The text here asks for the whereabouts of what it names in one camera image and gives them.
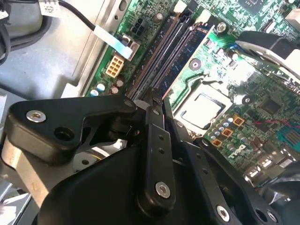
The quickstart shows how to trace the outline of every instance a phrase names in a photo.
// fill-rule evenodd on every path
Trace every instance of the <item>motherboard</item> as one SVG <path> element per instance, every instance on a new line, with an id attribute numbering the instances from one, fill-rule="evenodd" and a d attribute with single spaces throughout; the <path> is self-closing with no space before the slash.
<path id="1" fill-rule="evenodd" d="M 131 0 L 115 37 L 133 53 L 109 47 L 86 96 L 168 96 L 192 138 L 260 186 L 300 159 L 299 5 Z"/>

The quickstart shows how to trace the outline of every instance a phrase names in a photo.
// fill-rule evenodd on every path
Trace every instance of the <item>white label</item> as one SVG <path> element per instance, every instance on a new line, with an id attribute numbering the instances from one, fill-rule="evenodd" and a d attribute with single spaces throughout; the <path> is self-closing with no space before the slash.
<path id="1" fill-rule="evenodd" d="M 58 0 L 39 0 L 42 15 L 60 17 L 60 5 Z"/>
<path id="2" fill-rule="evenodd" d="M 8 17 L 7 11 L 3 11 L 3 12 L 0 11 L 0 20 L 4 19 L 6 17 Z"/>

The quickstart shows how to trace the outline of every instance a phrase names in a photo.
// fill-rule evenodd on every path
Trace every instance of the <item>chip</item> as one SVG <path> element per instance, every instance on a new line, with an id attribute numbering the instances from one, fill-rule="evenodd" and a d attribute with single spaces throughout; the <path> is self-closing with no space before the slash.
<path id="1" fill-rule="evenodd" d="M 275 102 L 273 99 L 268 98 L 261 103 L 260 108 L 268 114 L 273 115 L 278 112 L 278 110 L 281 108 L 281 105 Z"/>
<path id="2" fill-rule="evenodd" d="M 239 0 L 239 4 L 251 15 L 256 15 L 262 9 L 266 0 Z"/>

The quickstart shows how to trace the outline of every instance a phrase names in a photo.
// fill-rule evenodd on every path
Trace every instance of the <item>ram slot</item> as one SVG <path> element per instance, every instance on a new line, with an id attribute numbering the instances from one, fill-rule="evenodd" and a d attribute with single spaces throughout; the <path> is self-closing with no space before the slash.
<path id="1" fill-rule="evenodd" d="M 182 41 L 180 41 L 165 66 L 159 71 L 156 80 L 152 84 L 153 88 L 158 89 L 162 99 L 165 98 L 183 68 L 185 68 L 196 50 L 203 45 L 212 30 L 213 26 L 199 23 L 192 32 L 187 32 L 187 35 L 182 37 Z"/>
<path id="2" fill-rule="evenodd" d="M 166 23 L 162 26 L 161 30 L 155 37 L 153 44 L 151 45 L 150 49 L 147 51 L 138 69 L 135 71 L 135 74 L 133 75 L 132 87 L 126 93 L 126 95 L 129 98 L 133 97 L 143 78 L 150 71 L 152 66 L 155 65 L 157 57 L 161 53 L 165 44 L 168 42 L 169 37 L 175 31 L 179 22 L 180 22 L 180 14 L 177 14 L 176 17 L 170 16 L 166 20 Z"/>

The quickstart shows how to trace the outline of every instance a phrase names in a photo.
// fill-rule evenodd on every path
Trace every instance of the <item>black cable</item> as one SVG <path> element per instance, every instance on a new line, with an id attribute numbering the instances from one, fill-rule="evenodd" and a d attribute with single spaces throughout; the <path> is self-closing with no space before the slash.
<path id="1" fill-rule="evenodd" d="M 7 0 L 8 3 L 25 3 L 25 4 L 34 4 L 34 3 L 38 3 L 38 0 Z M 96 26 L 88 20 L 88 18 L 86 18 L 81 12 L 78 11 L 78 9 L 76 9 L 74 6 L 72 6 L 71 4 L 63 1 L 63 0 L 59 0 L 58 1 L 60 6 L 63 6 L 64 8 L 70 10 L 72 13 L 74 13 L 82 22 L 84 22 L 92 31 L 94 31 L 94 29 L 96 28 Z"/>
<path id="2" fill-rule="evenodd" d="M 10 44 L 10 38 L 8 34 L 8 30 L 6 29 L 4 24 L 0 24 L 0 41 L 4 44 L 5 49 L 5 55 L 0 60 L 0 66 L 7 60 L 8 55 L 10 53 L 11 44 Z"/>
<path id="3" fill-rule="evenodd" d="M 33 40 L 33 41 L 29 41 L 29 42 L 26 42 L 26 43 L 22 43 L 22 44 L 19 44 L 19 45 L 14 45 L 14 46 L 11 46 L 11 51 L 16 51 L 16 50 L 20 50 L 22 48 L 26 48 L 26 47 L 29 47 L 33 44 L 35 44 L 36 42 L 38 42 L 40 39 L 42 39 L 43 36 Z"/>
<path id="4" fill-rule="evenodd" d="M 95 30 L 96 26 L 88 20 L 81 12 L 79 12 L 74 6 L 70 5 L 69 3 L 59 0 L 59 5 L 63 6 L 64 8 L 70 10 L 72 13 L 74 13 L 82 22 L 84 22 L 92 31 Z"/>
<path id="5" fill-rule="evenodd" d="M 40 29 L 38 29 L 37 31 L 35 31 L 31 34 L 27 34 L 27 35 L 24 35 L 21 37 L 14 37 L 14 38 L 10 39 L 11 46 L 21 45 L 21 44 L 25 44 L 27 42 L 32 42 L 37 39 L 41 39 L 41 37 L 44 36 L 44 34 L 50 29 L 51 24 L 52 24 L 52 17 L 43 16 L 42 25 L 41 25 Z"/>

